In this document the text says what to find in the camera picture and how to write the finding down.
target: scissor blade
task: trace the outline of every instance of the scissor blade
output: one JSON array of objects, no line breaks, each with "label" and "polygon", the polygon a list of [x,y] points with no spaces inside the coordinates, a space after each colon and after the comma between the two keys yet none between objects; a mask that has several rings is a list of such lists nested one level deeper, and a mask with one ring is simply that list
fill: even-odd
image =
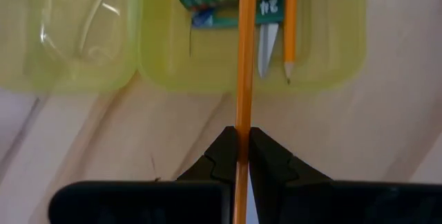
[{"label": "scissor blade", "polygon": [[260,29],[260,46],[258,49],[258,71],[264,78],[269,68],[273,46],[278,34],[279,24],[262,24]]}]

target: pencil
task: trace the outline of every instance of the pencil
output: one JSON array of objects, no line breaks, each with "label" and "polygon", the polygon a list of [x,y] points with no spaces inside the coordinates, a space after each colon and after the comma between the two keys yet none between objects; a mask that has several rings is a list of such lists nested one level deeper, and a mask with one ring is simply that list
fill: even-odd
[{"label": "pencil", "polygon": [[285,0],[284,70],[288,84],[296,58],[296,5],[297,0]]},{"label": "pencil", "polygon": [[236,129],[239,136],[233,224],[246,223],[256,0],[240,0]]}]

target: sharpened pencil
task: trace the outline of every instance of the sharpened pencil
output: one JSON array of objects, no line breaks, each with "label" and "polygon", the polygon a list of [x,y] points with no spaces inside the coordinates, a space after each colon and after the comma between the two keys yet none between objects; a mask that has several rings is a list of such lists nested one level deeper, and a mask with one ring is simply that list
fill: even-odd
[{"label": "sharpened pencil", "polygon": [[255,53],[256,0],[240,0],[239,9],[238,81],[236,95],[236,130],[239,152],[236,167],[233,224],[245,224],[247,212],[247,181],[249,173],[249,132],[251,127],[251,96]]}]

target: translucent plastic bin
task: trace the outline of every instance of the translucent plastic bin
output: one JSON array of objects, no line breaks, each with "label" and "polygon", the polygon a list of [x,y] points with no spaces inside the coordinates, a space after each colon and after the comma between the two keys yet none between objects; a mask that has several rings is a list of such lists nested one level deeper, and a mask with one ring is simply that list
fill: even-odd
[{"label": "translucent plastic bin", "polygon": [[0,86],[106,91],[136,69],[138,0],[0,0]]},{"label": "translucent plastic bin", "polygon": [[[299,0],[298,59],[287,85],[282,29],[258,91],[328,88],[349,79],[365,57],[365,0]],[[139,70],[168,89],[230,91],[236,86],[238,31],[191,29],[179,0],[143,0]],[[259,31],[256,31],[258,48]]]}]

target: light wood surface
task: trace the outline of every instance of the light wood surface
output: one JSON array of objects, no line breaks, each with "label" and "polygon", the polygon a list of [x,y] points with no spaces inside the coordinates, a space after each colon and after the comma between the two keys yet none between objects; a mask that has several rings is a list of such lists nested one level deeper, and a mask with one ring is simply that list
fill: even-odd
[{"label": "light wood surface", "polygon": [[[426,177],[441,175],[441,5],[367,0],[361,72],[321,93],[254,95],[252,125],[335,179],[442,183]],[[234,117],[232,95],[138,75],[115,95],[51,97],[1,181],[0,223],[45,223],[50,196],[76,180],[174,179]]]},{"label": "light wood surface", "polygon": [[0,89],[0,181],[18,149],[17,140],[30,122],[37,101],[31,93],[14,94]]}]

